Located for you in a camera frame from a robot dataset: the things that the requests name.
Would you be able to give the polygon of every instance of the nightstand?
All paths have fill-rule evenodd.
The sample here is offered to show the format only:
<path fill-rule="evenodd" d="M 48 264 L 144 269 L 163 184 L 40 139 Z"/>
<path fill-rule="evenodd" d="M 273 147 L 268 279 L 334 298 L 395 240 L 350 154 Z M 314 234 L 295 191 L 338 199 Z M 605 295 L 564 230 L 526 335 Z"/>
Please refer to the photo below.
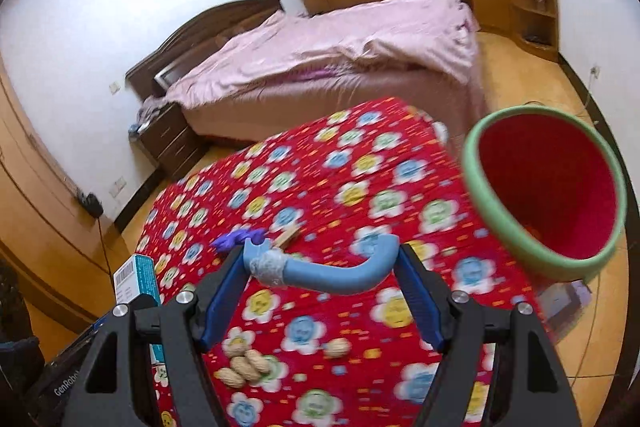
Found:
<path fill-rule="evenodd" d="M 140 133 L 140 143 L 174 182 L 184 177 L 207 152 L 207 145 L 189 127 L 175 103 L 165 107 Z"/>

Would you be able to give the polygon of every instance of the green rim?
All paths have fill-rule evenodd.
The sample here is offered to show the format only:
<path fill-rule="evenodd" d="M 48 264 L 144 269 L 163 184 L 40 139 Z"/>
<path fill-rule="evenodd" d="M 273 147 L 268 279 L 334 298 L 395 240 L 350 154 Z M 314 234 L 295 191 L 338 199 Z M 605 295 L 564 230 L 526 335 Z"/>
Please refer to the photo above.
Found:
<path fill-rule="evenodd" d="M 571 259 L 555 253 L 527 232 L 500 202 L 487 181 L 479 158 L 479 143 L 484 131 L 500 120 L 523 114 L 543 114 L 560 118 L 585 133 L 596 145 L 611 171 L 618 207 L 611 235 L 598 254 L 588 259 Z M 471 201 L 489 229 L 521 262 L 542 275 L 558 281 L 587 279 L 601 270 L 616 250 L 626 216 L 626 188 L 622 169 L 613 151 L 594 129 L 563 111 L 543 106 L 521 105 L 497 111 L 483 118 L 466 138 L 462 170 Z"/>

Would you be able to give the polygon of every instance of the metal screw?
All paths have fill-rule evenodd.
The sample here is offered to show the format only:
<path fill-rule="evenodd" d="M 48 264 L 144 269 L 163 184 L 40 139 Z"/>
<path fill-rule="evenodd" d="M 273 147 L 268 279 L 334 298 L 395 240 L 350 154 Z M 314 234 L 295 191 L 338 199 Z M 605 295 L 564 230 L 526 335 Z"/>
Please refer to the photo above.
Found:
<path fill-rule="evenodd" d="M 190 292 L 188 290 L 180 292 L 176 296 L 175 300 L 180 302 L 180 304 L 189 304 L 191 301 L 193 301 L 193 292 Z"/>
<path fill-rule="evenodd" d="M 531 315 L 533 313 L 533 306 L 528 302 L 520 302 L 517 305 L 518 313 L 523 315 Z"/>
<path fill-rule="evenodd" d="M 455 290 L 454 292 L 452 292 L 451 298 L 453 299 L 453 302 L 457 302 L 458 304 L 469 302 L 469 294 L 460 290 Z"/>
<path fill-rule="evenodd" d="M 129 312 L 129 307 L 126 304 L 118 304 L 113 309 L 113 314 L 116 317 L 124 317 Z"/>

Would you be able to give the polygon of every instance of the floral tablecloth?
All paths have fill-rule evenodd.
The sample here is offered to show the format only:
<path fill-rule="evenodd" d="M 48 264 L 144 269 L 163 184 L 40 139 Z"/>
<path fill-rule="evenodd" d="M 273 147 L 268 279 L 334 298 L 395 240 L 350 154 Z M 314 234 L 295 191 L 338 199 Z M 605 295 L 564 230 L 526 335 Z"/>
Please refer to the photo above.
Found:
<path fill-rule="evenodd" d="M 460 170 L 427 115 L 396 99 L 369 102 L 271 137 L 166 188 L 137 252 L 156 261 L 161 300 L 191 288 L 224 260 L 209 244 L 240 226 L 274 239 L 297 223 L 287 249 L 300 259 L 354 266 L 380 233 L 412 245 L 428 269 L 484 305 L 533 302 L 529 281 L 471 207 Z M 323 344 L 353 345 L 338 360 Z M 241 390 L 212 378 L 231 425 L 409 426 L 440 361 L 421 341 L 395 277 L 338 297 L 252 280 L 224 343 L 246 343 L 271 371 Z M 222 346 L 204 355 L 212 377 Z M 484 346 L 466 421 L 480 421 L 493 363 Z M 154 369 L 164 427 L 176 425 L 166 369 Z"/>

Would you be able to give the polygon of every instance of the pink blanket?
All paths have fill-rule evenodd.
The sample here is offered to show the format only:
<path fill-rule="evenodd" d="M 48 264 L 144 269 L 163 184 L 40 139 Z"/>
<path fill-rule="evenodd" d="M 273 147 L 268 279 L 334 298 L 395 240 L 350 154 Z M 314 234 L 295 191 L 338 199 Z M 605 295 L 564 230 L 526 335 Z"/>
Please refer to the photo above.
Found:
<path fill-rule="evenodd" d="M 477 52 L 470 33 L 477 30 L 460 0 L 386 0 L 311 19 L 277 12 L 231 39 L 166 97 L 191 109 L 267 83 L 411 67 L 466 84 Z"/>

